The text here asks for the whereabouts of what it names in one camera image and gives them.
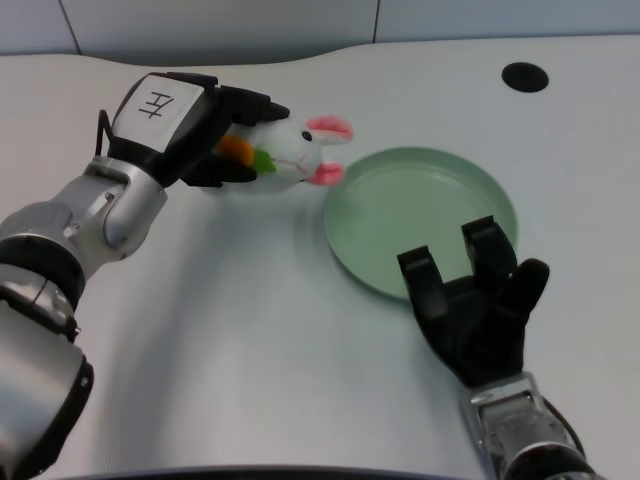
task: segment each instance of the white label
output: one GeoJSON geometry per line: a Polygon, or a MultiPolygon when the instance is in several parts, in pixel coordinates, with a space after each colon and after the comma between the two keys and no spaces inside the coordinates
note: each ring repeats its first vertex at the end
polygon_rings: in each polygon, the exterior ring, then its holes
{"type": "Polygon", "coordinates": [[[149,75],[122,108],[113,133],[164,152],[203,91],[198,85],[149,75]]]}

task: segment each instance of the chinese character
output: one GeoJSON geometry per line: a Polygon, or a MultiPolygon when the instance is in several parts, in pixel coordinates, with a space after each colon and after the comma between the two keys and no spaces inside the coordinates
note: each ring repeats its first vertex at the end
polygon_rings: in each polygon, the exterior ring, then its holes
{"type": "Polygon", "coordinates": [[[160,109],[162,107],[164,107],[165,105],[170,104],[171,102],[173,102],[173,97],[170,97],[169,95],[165,95],[164,93],[157,93],[157,92],[151,92],[152,95],[156,95],[156,99],[153,102],[144,102],[147,105],[151,105],[152,107],[156,107],[155,110],[153,111],[149,111],[149,110],[144,110],[142,108],[139,108],[138,110],[144,113],[148,113],[149,114],[149,118],[156,116],[156,117],[161,117],[162,115],[159,114],[158,112],[160,111],[160,109]]]}

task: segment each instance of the pink bunny ear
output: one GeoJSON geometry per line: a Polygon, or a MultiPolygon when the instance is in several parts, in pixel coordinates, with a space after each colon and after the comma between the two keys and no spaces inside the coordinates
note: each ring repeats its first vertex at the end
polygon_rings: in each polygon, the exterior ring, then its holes
{"type": "Polygon", "coordinates": [[[314,185],[338,185],[344,178],[344,167],[336,162],[321,163],[315,173],[307,178],[314,185]]]}
{"type": "Polygon", "coordinates": [[[307,127],[323,145],[347,143],[353,138],[353,127],[337,115],[322,115],[307,120],[307,127]]]}

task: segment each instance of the white wall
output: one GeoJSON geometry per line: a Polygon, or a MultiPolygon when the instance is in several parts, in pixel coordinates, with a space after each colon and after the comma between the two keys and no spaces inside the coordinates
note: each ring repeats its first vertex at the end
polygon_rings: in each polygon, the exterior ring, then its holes
{"type": "Polygon", "coordinates": [[[379,42],[640,33],[639,0],[381,0],[379,42]]]}
{"type": "Polygon", "coordinates": [[[77,53],[77,40],[84,55],[158,66],[293,60],[374,37],[621,33],[640,33],[640,0],[0,0],[0,54],[77,53]]]}
{"type": "Polygon", "coordinates": [[[0,0],[0,54],[78,53],[57,0],[0,0]]]}

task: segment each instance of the plate rim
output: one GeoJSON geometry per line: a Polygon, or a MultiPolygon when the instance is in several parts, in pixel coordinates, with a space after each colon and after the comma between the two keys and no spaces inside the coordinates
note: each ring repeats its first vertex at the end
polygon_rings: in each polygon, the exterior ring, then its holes
{"type": "MultiPolygon", "coordinates": [[[[511,200],[511,197],[509,196],[509,194],[507,193],[507,191],[505,190],[505,188],[493,177],[493,175],[491,175],[489,172],[487,172],[484,168],[482,168],[481,166],[477,165],[476,163],[467,160],[466,158],[457,155],[455,153],[451,153],[449,151],[446,150],[440,150],[437,148],[432,148],[432,147],[423,147],[423,146],[401,146],[401,147],[391,147],[391,148],[386,148],[383,150],[378,150],[376,152],[364,155],[363,157],[360,157],[359,159],[355,160],[354,162],[350,163],[347,167],[346,167],[346,172],[345,172],[345,179],[346,176],[348,175],[348,171],[349,169],[353,168],[353,166],[359,164],[362,161],[365,161],[371,157],[374,157],[376,155],[379,154],[383,154],[383,153],[387,153],[390,151],[394,151],[394,150],[426,150],[426,151],[431,151],[431,152],[437,152],[437,153],[444,153],[446,155],[450,155],[452,157],[457,158],[458,160],[461,160],[462,162],[468,164],[469,166],[471,166],[472,169],[475,169],[477,171],[480,172],[481,175],[484,175],[485,177],[487,177],[489,179],[490,182],[493,183],[493,185],[495,187],[497,187],[498,191],[502,194],[502,196],[504,196],[504,198],[506,199],[506,203],[508,204],[508,208],[510,210],[510,215],[513,218],[513,226],[514,226],[514,233],[513,233],[513,241],[512,241],[512,245],[514,250],[517,251],[518,248],[518,244],[520,241],[520,222],[519,222],[519,218],[518,218],[518,214],[515,208],[515,205],[513,203],[513,201],[511,200]]],[[[327,194],[327,196],[325,197],[324,200],[324,204],[323,204],[323,215],[322,215],[322,222],[323,222],[323,228],[324,228],[324,234],[325,234],[325,238],[327,239],[327,243],[329,244],[329,247],[331,249],[331,253],[332,255],[336,258],[336,260],[338,260],[340,266],[342,268],[344,268],[347,273],[355,278],[358,282],[362,283],[363,285],[365,285],[368,288],[371,288],[372,290],[374,290],[376,293],[378,294],[383,294],[385,296],[394,298],[394,299],[399,299],[399,300],[408,300],[408,294],[407,295],[398,295],[394,292],[390,292],[387,290],[383,290],[378,286],[373,285],[371,282],[365,280],[364,278],[356,275],[351,268],[349,268],[345,262],[340,258],[340,256],[338,255],[337,251],[336,251],[336,247],[335,247],[335,241],[332,238],[331,235],[331,229],[328,227],[328,217],[329,217],[329,211],[331,210],[330,208],[330,204],[335,201],[333,200],[334,198],[336,198],[336,196],[338,195],[337,192],[340,191],[341,187],[343,186],[343,184],[341,183],[340,185],[337,185],[335,188],[331,189],[329,191],[329,193],[327,194]]]]}

